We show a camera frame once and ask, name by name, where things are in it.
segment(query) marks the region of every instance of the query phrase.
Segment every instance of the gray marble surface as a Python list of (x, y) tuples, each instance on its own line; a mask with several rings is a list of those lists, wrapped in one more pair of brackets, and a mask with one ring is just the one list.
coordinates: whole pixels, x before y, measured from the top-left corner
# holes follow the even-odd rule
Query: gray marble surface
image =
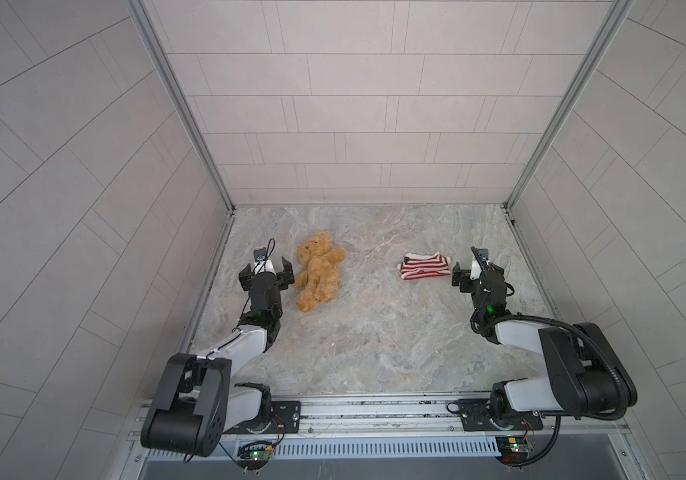
[(338, 298), (305, 314), (295, 307), (297, 288), (282, 292), (279, 338), (235, 379), (265, 383), (275, 395), (454, 392), (545, 372), (540, 356), (474, 334), (471, 296), (449, 276), (404, 281), (396, 269), (407, 252), (437, 250), (470, 268), (471, 246), (488, 248), (516, 288), (509, 310), (547, 315), (497, 205), (240, 208), (191, 351), (236, 325), (247, 298), (237, 274), (254, 248), (275, 238), (271, 259), (286, 257), (298, 274), (295, 247), (317, 230), (348, 252)]

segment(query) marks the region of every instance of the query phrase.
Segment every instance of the mounting plate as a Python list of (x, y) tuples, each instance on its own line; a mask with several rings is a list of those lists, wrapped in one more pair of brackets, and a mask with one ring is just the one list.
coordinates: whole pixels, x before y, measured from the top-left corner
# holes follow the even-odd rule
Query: mounting plate
[[(271, 402), (271, 415), (281, 418), (279, 427), (282, 429), (282, 432), (298, 433), (300, 426), (300, 402)], [(223, 432), (223, 435), (250, 435), (252, 433), (276, 435), (279, 432), (277, 432), (274, 423), (271, 422), (262, 432), (250, 432), (246, 427), (239, 424)]]

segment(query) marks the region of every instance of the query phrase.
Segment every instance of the folded cloth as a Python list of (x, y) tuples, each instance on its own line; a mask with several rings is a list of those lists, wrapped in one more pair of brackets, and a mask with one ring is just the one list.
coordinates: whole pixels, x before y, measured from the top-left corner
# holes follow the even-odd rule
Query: folded cloth
[(396, 267), (403, 280), (452, 275), (450, 257), (439, 252), (433, 255), (405, 254), (404, 260)]

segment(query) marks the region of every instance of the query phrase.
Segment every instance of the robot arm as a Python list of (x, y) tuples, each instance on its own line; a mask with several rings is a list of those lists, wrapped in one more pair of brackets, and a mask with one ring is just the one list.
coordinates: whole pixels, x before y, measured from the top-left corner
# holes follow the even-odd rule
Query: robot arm
[[(209, 456), (231, 427), (260, 430), (270, 422), (270, 389), (233, 383), (232, 376), (273, 345), (281, 327), (279, 292), (295, 277), (284, 258), (284, 270), (274, 271), (267, 248), (255, 250), (254, 257), (239, 274), (252, 302), (249, 312), (242, 312), (231, 334), (207, 350), (175, 353), (167, 361), (140, 434), (144, 447)], [(183, 396), (195, 389), (198, 396)]]

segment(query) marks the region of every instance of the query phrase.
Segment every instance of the black cable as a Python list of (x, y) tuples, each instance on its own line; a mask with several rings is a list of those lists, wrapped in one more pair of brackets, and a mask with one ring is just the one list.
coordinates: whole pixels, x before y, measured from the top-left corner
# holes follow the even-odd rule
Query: black cable
[[(542, 316), (522, 315), (521, 313), (517, 313), (516, 315), (503, 315), (493, 319), (490, 323), (484, 326), (484, 328), (479, 329), (480, 334), (484, 336), (485, 334), (488, 334), (490, 332), (490, 329), (493, 329), (495, 325), (497, 325), (498, 323), (506, 322), (509, 320), (523, 320), (525, 322), (536, 322), (544, 323), (549, 326), (558, 326), (559, 328), (565, 329), (573, 333), (575, 336), (581, 339), (584, 345), (587, 346), (597, 355), (599, 363), (605, 370), (607, 370), (607, 373), (610, 375), (610, 379), (613, 381), (615, 391), (618, 395), (617, 406), (611, 413), (594, 413), (585, 414), (583, 416), (588, 418), (596, 418), (597, 420), (619, 420), (623, 418), (624, 415), (626, 415), (626, 408), (628, 407), (628, 393), (626, 392), (626, 386), (624, 385), (624, 381), (620, 378), (620, 375), (618, 375), (618, 372), (613, 367), (612, 363), (610, 362), (610, 359), (607, 358), (607, 355), (604, 353), (604, 351), (602, 351), (602, 349), (597, 345), (597, 343), (591, 340), (591, 337), (589, 337), (582, 330), (578, 329), (576, 326), (570, 325), (569, 323), (561, 322), (559, 320), (554, 320), (550, 318), (545, 318)], [(560, 415), (559, 412), (545, 413), (549, 416), (558, 417)]]
[(541, 458), (545, 457), (551, 448), (554, 447), (554, 444), (557, 442), (557, 437), (559, 436), (559, 427), (562, 425), (562, 417), (557, 417), (556, 420), (554, 421), (554, 433), (551, 434), (551, 438), (549, 439), (548, 443), (546, 444), (545, 447), (543, 447), (543, 450), (535, 454), (535, 456), (532, 456), (528, 458), (527, 460), (524, 460), (523, 462), (519, 463), (504, 463), (505, 466), (508, 467), (514, 467), (514, 468), (519, 468), (519, 467), (525, 467), (528, 465), (532, 465)]
[(226, 450), (225, 447), (223, 447), (223, 444), (222, 444), (221, 442), (218, 442), (218, 445), (220, 445), (220, 448), (223, 449), (223, 452), (225, 452), (225, 455), (227, 455), (227, 456), (229, 456), (229, 458), (231, 458), (231, 461), (234, 463), (234, 465), (237, 466), (237, 467), (239, 467), (239, 469), (241, 469), (242, 466), (239, 465), (239, 462), (237, 462), (236, 460), (234, 460), (233, 456), (231, 456), (231, 454), (229, 453), (229, 451)]

